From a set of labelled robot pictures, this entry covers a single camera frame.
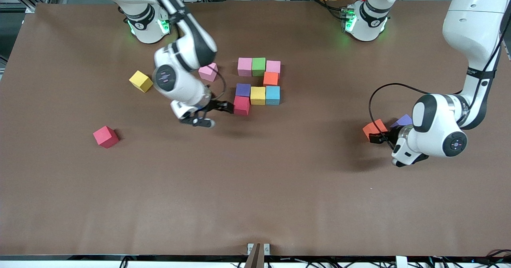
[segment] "purple cube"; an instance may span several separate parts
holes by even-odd
[[[390,127],[394,127],[394,126],[398,126],[398,125],[410,125],[410,124],[413,124],[414,122],[412,121],[412,117],[410,117],[410,115],[403,115],[403,117],[401,117],[400,119],[398,119],[396,122],[394,122],[394,124],[392,124]]]
[[[238,75],[239,76],[252,76],[252,59],[251,58],[238,58]]]
[[[236,96],[250,97],[250,84],[236,84]]]
[[[278,73],[279,78],[281,77],[281,62],[280,61],[273,61],[273,60],[267,60],[266,61],[266,72],[267,73]]]

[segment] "light blue cube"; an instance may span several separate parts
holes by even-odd
[[[281,87],[266,86],[266,105],[281,104]]]

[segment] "magenta cube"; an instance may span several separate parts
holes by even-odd
[[[238,58],[238,75],[252,76],[252,59],[240,57]]]
[[[280,61],[273,61],[273,60],[267,60],[266,61],[266,72],[268,73],[278,73],[279,78],[281,77],[281,62]]]
[[[217,64],[212,62],[207,66],[199,68],[199,75],[202,79],[213,82],[215,81],[215,77],[217,77],[217,71]]]
[[[234,114],[236,115],[248,115],[250,110],[250,98],[243,96],[234,97]]]
[[[119,138],[115,134],[115,131],[108,126],[101,127],[98,131],[93,133],[93,135],[97,144],[104,148],[110,148],[119,142]]]
[[[236,84],[236,96],[250,97],[250,84],[247,83]]]

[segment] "yellow cube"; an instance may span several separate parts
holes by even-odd
[[[153,85],[153,82],[147,75],[141,73],[140,71],[136,71],[136,73],[129,79],[131,84],[133,84],[136,88],[142,90],[142,92],[146,93],[149,88]]]
[[[266,87],[250,87],[250,104],[266,105]]]

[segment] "blue cube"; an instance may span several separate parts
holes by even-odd
[[[236,84],[236,96],[250,97],[250,84]]]
[[[398,125],[409,125],[409,124],[413,124],[412,122],[412,117],[410,117],[410,115],[403,115],[403,117],[401,117],[400,119],[398,119],[396,122],[394,122],[394,124],[392,124],[390,127],[394,127],[394,126],[398,126]]]
[[[281,87],[266,86],[266,105],[281,104]]]

